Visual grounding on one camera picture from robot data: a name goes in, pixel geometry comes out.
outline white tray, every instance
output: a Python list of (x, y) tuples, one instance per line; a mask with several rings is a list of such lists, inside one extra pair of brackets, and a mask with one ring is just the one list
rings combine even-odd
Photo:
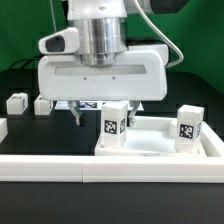
[(176, 153), (175, 138), (169, 134), (170, 122), (174, 118), (135, 117), (132, 128), (127, 128), (126, 142), (122, 149), (102, 147), (101, 137), (95, 148), (96, 156), (168, 156), (168, 157), (206, 157), (203, 144), (198, 154)]
[[(135, 127), (167, 119), (137, 117)], [(1, 155), (0, 181), (224, 183), (224, 143), (206, 123), (201, 141), (207, 157)]]

